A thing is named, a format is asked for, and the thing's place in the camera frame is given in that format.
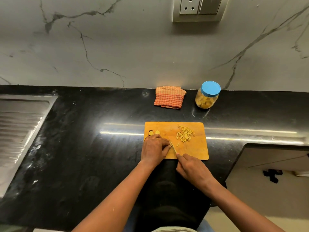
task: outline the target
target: person's left hand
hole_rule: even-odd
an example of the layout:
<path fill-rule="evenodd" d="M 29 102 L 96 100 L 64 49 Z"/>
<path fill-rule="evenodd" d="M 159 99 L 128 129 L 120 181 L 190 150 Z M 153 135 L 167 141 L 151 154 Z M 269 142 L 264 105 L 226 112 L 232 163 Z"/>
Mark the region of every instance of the person's left hand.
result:
<path fill-rule="evenodd" d="M 170 148 L 170 141 L 161 138 L 159 134 L 148 136 L 141 149 L 141 162 L 155 168 L 166 157 Z"/>

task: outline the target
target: hand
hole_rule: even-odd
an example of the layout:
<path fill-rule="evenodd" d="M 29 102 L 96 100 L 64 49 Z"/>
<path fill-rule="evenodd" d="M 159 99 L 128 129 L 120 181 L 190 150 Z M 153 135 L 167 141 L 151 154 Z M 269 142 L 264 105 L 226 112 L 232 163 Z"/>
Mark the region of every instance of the hand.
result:
<path fill-rule="evenodd" d="M 214 187 L 220 183 L 213 177 L 205 164 L 188 154 L 181 156 L 177 153 L 176 156 L 179 161 L 176 171 L 206 196 L 211 197 Z"/>
<path fill-rule="evenodd" d="M 155 168 L 168 154 L 170 141 L 161 138 L 159 134 L 146 137 L 141 149 L 141 162 Z"/>

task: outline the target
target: plastic jar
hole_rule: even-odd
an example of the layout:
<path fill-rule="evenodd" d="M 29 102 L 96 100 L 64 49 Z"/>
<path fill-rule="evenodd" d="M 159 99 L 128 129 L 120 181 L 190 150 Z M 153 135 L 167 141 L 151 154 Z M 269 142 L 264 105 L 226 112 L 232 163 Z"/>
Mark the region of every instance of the plastic jar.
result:
<path fill-rule="evenodd" d="M 202 109 L 210 108 L 218 99 L 221 87 L 217 82 L 205 81 L 198 90 L 195 103 Z"/>

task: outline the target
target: forearm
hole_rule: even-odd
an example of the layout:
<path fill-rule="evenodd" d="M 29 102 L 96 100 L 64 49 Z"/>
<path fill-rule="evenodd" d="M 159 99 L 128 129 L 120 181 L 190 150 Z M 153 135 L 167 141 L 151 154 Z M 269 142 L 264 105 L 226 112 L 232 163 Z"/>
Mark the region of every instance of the forearm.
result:
<path fill-rule="evenodd" d="M 153 167 L 140 162 L 73 231 L 121 232 L 152 170 Z"/>
<path fill-rule="evenodd" d="M 266 217 L 239 200 L 216 181 L 212 190 L 204 192 L 216 203 L 241 232 L 284 232 Z"/>

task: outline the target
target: stainless steel sink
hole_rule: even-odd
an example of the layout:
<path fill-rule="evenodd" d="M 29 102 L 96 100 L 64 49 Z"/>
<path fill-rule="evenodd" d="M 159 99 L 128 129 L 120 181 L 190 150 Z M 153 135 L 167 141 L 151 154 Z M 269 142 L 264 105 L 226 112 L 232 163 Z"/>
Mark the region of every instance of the stainless steel sink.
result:
<path fill-rule="evenodd" d="M 0 95 L 0 197 L 58 96 Z"/>

